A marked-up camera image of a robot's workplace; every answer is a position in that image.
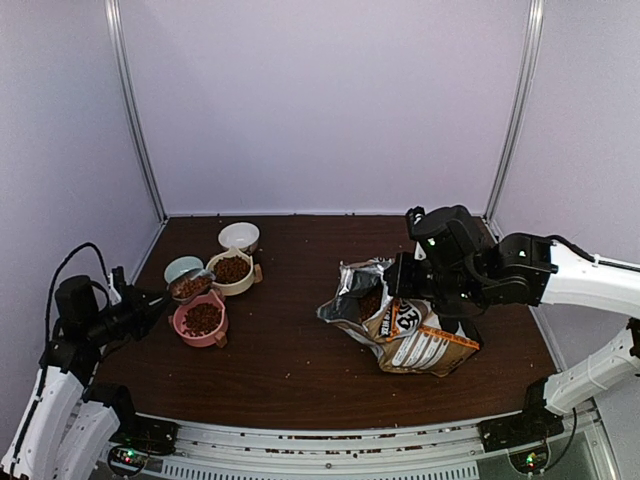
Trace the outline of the metal scoop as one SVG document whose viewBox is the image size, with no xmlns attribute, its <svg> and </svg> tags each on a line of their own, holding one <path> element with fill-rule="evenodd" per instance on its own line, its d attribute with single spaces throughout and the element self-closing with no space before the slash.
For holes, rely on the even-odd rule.
<svg viewBox="0 0 640 480">
<path fill-rule="evenodd" d="M 159 296 L 185 305 L 207 293 L 212 288 L 214 279 L 215 276 L 208 270 L 192 269 L 171 281 Z"/>
</svg>

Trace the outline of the pink pet bowl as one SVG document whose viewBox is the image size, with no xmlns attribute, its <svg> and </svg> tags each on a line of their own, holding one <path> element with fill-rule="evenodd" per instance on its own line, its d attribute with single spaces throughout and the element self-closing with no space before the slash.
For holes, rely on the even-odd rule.
<svg viewBox="0 0 640 480">
<path fill-rule="evenodd" d="M 176 309 L 169 324 L 185 344 L 194 348 L 227 345 L 229 320 L 224 301 L 211 290 Z"/>
</svg>

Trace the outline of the dog food bag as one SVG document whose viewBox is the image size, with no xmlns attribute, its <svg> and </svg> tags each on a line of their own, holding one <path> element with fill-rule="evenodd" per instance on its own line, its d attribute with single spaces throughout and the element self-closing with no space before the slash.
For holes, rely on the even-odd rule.
<svg viewBox="0 0 640 480">
<path fill-rule="evenodd" d="M 392 297 L 383 279 L 391 265 L 341 264 L 336 294 L 317 317 L 368 347 L 384 372 L 449 375 L 481 350 L 479 332 L 469 320 L 439 317 L 426 300 Z"/>
</svg>

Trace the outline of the cream pet bowl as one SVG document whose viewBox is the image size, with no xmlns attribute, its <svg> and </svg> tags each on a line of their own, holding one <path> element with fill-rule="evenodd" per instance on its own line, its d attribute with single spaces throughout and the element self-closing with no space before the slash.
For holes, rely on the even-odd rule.
<svg viewBox="0 0 640 480">
<path fill-rule="evenodd" d="M 215 255 L 206 264 L 213 286 L 225 297 L 240 295 L 263 280 L 261 266 L 236 247 Z"/>
</svg>

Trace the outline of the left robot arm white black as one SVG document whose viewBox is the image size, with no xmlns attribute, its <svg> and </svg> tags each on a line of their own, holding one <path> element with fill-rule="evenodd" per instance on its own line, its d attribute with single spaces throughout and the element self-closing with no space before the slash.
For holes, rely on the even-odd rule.
<svg viewBox="0 0 640 480">
<path fill-rule="evenodd" d="M 54 292 L 59 318 L 39 361 L 34 389 L 1 460 L 12 479 L 86 479 L 104 446 L 116 436 L 137 442 L 144 424 L 124 385 L 96 383 L 104 348 L 141 340 L 172 298 L 116 279 L 114 300 L 97 303 L 86 275 L 64 280 Z"/>
</svg>

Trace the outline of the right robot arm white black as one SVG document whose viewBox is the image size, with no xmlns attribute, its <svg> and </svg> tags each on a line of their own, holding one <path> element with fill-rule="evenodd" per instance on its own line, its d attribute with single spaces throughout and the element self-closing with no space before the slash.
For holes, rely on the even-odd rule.
<svg viewBox="0 0 640 480">
<path fill-rule="evenodd" d="M 584 400 L 639 372 L 639 267 L 589 254 L 560 235 L 514 233 L 489 243 L 462 205 L 405 214 L 417 252 L 400 252 L 384 272 L 391 296 L 428 301 L 440 317 L 470 317 L 495 305 L 574 305 L 627 316 L 604 347 L 529 387 L 513 419 L 535 440 Z"/>
</svg>

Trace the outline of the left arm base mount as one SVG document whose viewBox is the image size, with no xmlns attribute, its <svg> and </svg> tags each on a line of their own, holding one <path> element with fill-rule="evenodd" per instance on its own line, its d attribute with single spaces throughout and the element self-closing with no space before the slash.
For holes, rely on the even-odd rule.
<svg viewBox="0 0 640 480">
<path fill-rule="evenodd" d="M 118 417 L 104 417 L 93 426 L 87 444 L 100 452 L 109 443 L 124 445 L 143 453 L 166 456 L 175 452 L 179 426 L 177 423 L 135 415 L 125 424 Z"/>
</svg>

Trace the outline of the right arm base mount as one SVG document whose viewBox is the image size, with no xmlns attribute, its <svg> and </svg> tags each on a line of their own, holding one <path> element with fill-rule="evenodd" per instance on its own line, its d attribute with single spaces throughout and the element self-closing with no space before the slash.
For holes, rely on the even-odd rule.
<svg viewBox="0 0 640 480">
<path fill-rule="evenodd" d="M 485 452 L 539 442 L 564 432 L 561 417 L 526 412 L 484 420 L 477 428 Z"/>
</svg>

